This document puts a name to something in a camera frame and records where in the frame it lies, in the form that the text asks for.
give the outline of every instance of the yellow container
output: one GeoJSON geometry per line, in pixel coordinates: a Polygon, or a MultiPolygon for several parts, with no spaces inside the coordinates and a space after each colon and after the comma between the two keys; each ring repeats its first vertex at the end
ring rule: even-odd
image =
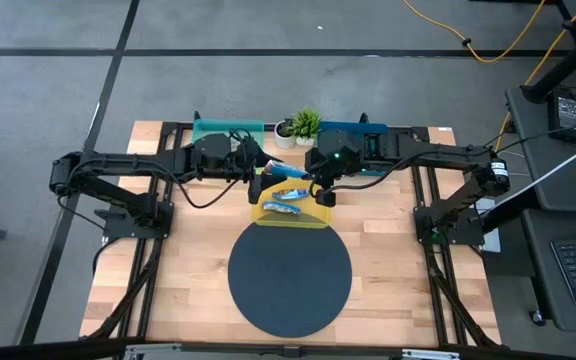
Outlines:
{"type": "MultiPolygon", "coordinates": [[[[252,220],[261,226],[298,227],[307,229],[323,229],[330,225],[332,209],[318,205],[311,196],[299,200],[277,200],[272,193],[288,189],[308,189],[310,181],[288,178],[288,180],[266,189],[261,193],[259,202],[253,205],[252,220]],[[300,215],[284,214],[276,211],[263,210],[264,201],[277,201],[297,206],[301,209],[300,215]]],[[[313,191],[317,191],[319,185],[315,185],[313,191]]]]}

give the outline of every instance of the round black plate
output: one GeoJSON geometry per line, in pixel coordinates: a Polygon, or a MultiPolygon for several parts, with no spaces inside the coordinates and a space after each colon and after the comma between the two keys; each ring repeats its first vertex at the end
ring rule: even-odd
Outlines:
{"type": "Polygon", "coordinates": [[[330,324],[352,282],[346,246],[322,230],[250,225],[228,263],[237,307],[253,325],[281,337],[301,337],[330,324]]]}

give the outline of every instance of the wooden tabletop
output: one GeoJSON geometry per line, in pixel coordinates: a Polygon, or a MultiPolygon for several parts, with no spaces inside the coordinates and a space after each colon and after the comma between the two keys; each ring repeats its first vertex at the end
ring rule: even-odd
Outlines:
{"type": "MultiPolygon", "coordinates": [[[[135,122],[128,153],[155,153],[161,126],[161,121],[135,122]]],[[[455,143],[450,128],[429,128],[429,133],[431,142],[455,143]]],[[[188,144],[190,139],[191,131],[184,131],[182,143],[188,144]]],[[[273,133],[266,133],[264,151],[287,163],[303,167],[306,150],[306,147],[280,149],[274,143],[273,133]]],[[[421,170],[429,202],[426,171],[421,170]]],[[[442,198],[463,184],[459,171],[438,169],[437,178],[442,198]]],[[[362,184],[370,179],[358,176],[338,183],[362,184]]],[[[119,182],[136,193],[147,192],[148,183],[149,178],[122,178],[119,182]]],[[[185,186],[195,202],[205,203],[225,185],[224,181],[204,180],[185,186]]],[[[175,218],[170,237],[164,241],[157,273],[149,340],[437,346],[428,275],[412,218],[416,200],[410,169],[394,172],[367,190],[337,192],[332,227],[350,253],[352,289],[337,319],[303,338],[278,338],[257,329],[239,312],[230,295],[228,258],[235,241],[252,221],[247,185],[237,184],[207,209],[189,206],[179,189],[174,190],[173,201],[175,218]]],[[[135,239],[121,239],[100,256],[81,335],[96,330],[125,293],[135,244],[135,239]]],[[[452,246],[451,250],[462,302],[486,334],[499,342],[480,258],[467,246],[452,246]]],[[[133,319],[138,318],[140,303],[138,298],[133,319]]],[[[443,304],[449,340],[454,342],[450,306],[445,299],[443,304]]],[[[133,320],[129,335],[135,333],[133,320]]]]}

